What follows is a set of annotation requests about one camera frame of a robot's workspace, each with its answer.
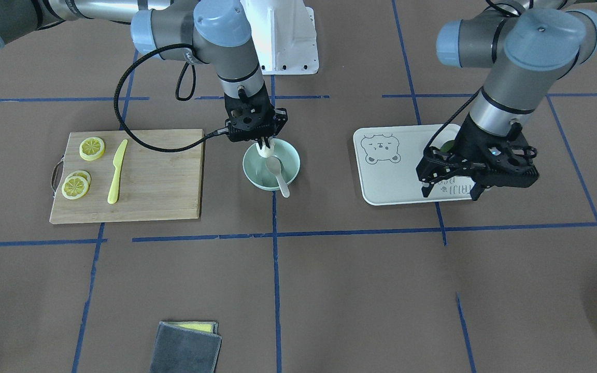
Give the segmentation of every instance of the white tray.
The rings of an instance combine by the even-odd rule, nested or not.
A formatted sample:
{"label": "white tray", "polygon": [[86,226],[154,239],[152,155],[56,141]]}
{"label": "white tray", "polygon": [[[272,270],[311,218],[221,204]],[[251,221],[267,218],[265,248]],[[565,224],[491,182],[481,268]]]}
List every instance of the white tray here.
{"label": "white tray", "polygon": [[[474,182],[469,177],[438,182],[428,198],[422,196],[416,166],[425,145],[439,127],[440,124],[433,124],[357,130],[353,134],[353,147],[363,199],[374,206],[471,200],[469,191]],[[436,137],[433,146],[441,147],[454,139],[459,129],[459,125],[449,124]]]}

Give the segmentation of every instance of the white spoon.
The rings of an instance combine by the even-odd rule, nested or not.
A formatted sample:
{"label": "white spoon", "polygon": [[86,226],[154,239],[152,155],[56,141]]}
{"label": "white spoon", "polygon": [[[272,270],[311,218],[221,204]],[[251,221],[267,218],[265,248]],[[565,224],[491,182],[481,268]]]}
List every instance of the white spoon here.
{"label": "white spoon", "polygon": [[280,164],[280,159],[275,158],[275,156],[270,156],[266,158],[266,168],[268,168],[268,171],[275,175],[275,179],[278,180],[278,185],[280,186],[282,196],[284,198],[289,197],[289,188],[287,187],[287,183],[280,174],[280,171],[282,170],[282,164]]}

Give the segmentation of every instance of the plastic knife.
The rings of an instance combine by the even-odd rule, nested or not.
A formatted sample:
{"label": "plastic knife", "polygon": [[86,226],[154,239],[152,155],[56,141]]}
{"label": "plastic knife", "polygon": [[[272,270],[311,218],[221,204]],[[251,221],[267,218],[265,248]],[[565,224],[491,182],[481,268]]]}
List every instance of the plastic knife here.
{"label": "plastic knife", "polygon": [[128,140],[124,139],[117,152],[114,154],[112,165],[114,165],[114,176],[112,177],[112,185],[109,186],[109,194],[107,194],[107,203],[113,205],[119,200],[119,184],[121,182],[121,163],[123,163],[123,154],[126,152]]}

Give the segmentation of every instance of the wooden cutting board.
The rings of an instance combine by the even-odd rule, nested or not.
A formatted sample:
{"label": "wooden cutting board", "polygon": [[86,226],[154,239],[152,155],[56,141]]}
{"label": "wooden cutting board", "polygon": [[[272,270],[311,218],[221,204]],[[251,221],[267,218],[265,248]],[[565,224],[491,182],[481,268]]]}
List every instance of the wooden cutting board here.
{"label": "wooden cutting board", "polygon": [[[142,130],[134,132],[152,146],[184,147],[201,139],[203,130]],[[105,142],[105,154],[95,161],[80,157],[80,143],[97,136]],[[118,202],[107,203],[114,175],[112,159],[119,144],[128,139],[121,166]],[[160,153],[140,146],[124,131],[72,132],[64,155],[50,223],[132,222],[146,220],[196,219],[202,200],[204,145],[180,153]],[[86,170],[92,176],[89,191],[76,200],[61,193],[66,176]]]}

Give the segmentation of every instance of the black cable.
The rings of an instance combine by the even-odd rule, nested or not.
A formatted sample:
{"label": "black cable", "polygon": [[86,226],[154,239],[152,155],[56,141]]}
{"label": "black cable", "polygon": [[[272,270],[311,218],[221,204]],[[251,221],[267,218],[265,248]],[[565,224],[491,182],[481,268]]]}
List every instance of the black cable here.
{"label": "black cable", "polygon": [[501,14],[504,15],[504,17],[519,17],[519,15],[514,14],[514,12],[509,12],[508,10],[505,10],[504,8],[500,7],[499,5],[496,5],[495,3],[492,2],[492,0],[485,0],[486,3],[488,3],[488,5],[490,5],[490,8],[497,10],[497,12],[500,12]]}
{"label": "black cable", "polygon": [[36,30],[38,30],[43,26],[43,10],[40,7],[38,0],[31,0],[31,4],[34,6],[34,10],[36,11]]}
{"label": "black cable", "polygon": [[455,117],[459,116],[460,113],[462,113],[462,111],[464,109],[466,109],[466,107],[469,106],[469,104],[471,104],[471,101],[474,101],[474,99],[478,95],[478,92],[480,92],[480,90],[476,91],[475,94],[473,94],[471,97],[469,97],[469,99],[464,103],[464,105],[460,106],[460,108],[457,109],[457,111],[455,111],[455,113],[452,116],[450,116],[450,118],[448,118],[446,123],[444,123],[441,127],[439,127],[438,130],[436,130],[434,135],[432,135],[432,138],[430,139],[430,141],[427,142],[427,145],[425,146],[425,151],[427,151],[427,149],[429,149],[429,147],[431,146],[434,139],[436,139],[436,137],[439,136],[439,134],[441,134],[441,131],[443,131],[447,125],[449,125],[451,122],[453,122],[455,120]]}
{"label": "black cable", "polygon": [[145,54],[144,56],[140,57],[139,60],[133,62],[133,64],[131,64],[130,67],[128,67],[128,69],[125,71],[125,73],[123,73],[123,76],[121,76],[121,79],[119,79],[119,83],[117,84],[116,89],[114,89],[114,114],[116,114],[117,119],[119,120],[119,125],[121,125],[121,127],[123,128],[124,131],[126,131],[126,134],[128,134],[128,136],[131,137],[131,139],[135,140],[135,142],[137,142],[138,144],[140,144],[141,146],[147,148],[147,149],[151,149],[153,151],[160,151],[163,153],[177,153],[179,151],[185,151],[188,149],[192,149],[196,146],[198,146],[199,144],[201,144],[202,142],[205,142],[206,140],[210,139],[211,137],[216,137],[216,136],[220,136],[223,134],[227,133],[226,128],[220,129],[220,130],[215,130],[209,134],[204,135],[204,137],[202,137],[201,139],[197,140],[196,142],[193,142],[192,144],[190,144],[189,146],[184,146],[184,147],[178,147],[176,149],[164,149],[162,147],[155,147],[155,146],[150,146],[149,144],[147,144],[146,142],[140,140],[139,138],[137,138],[137,136],[135,136],[135,134],[133,134],[133,132],[131,132],[130,128],[128,128],[128,126],[126,125],[126,123],[123,121],[123,118],[121,117],[121,111],[119,111],[119,95],[121,95],[121,88],[123,88],[123,83],[126,81],[126,79],[128,78],[128,76],[130,76],[130,74],[133,72],[133,70],[135,70],[139,65],[141,65],[144,61],[146,61],[147,59],[150,59],[151,57],[155,56],[156,54],[160,54],[166,50],[172,50],[172,49],[181,49],[181,48],[189,48],[190,50],[193,51],[194,53],[194,49],[192,47],[192,45],[190,44],[172,44],[172,45],[167,45],[165,47],[160,47],[158,49],[154,49],[151,52]]}
{"label": "black cable", "polygon": [[50,5],[49,0],[43,0],[43,5],[45,5],[45,9],[50,12],[50,14],[52,14],[52,16],[56,19],[62,19],[61,17],[59,17],[58,14],[56,14],[56,12],[54,11],[54,9],[52,9],[52,5]]}
{"label": "black cable", "polygon": [[183,81],[183,76],[186,73],[186,70],[188,70],[188,66],[190,64],[186,62],[185,65],[183,65],[183,69],[181,70],[181,73],[178,75],[178,80],[176,81],[176,91],[175,91],[175,98],[179,101],[188,101],[190,99],[192,99],[192,96],[195,94],[195,85],[197,84],[197,75],[195,74],[195,65],[191,65],[192,66],[192,88],[190,89],[190,94],[188,95],[188,97],[181,97],[180,95],[178,95],[178,91],[181,89],[181,82]]}
{"label": "black cable", "polygon": [[64,23],[66,21],[64,21],[63,19],[61,21],[56,21],[55,23],[50,23],[47,26],[43,26],[41,28],[37,28],[36,31],[42,31],[42,30],[47,30],[48,28],[53,28],[55,26],[59,26],[60,24]]}

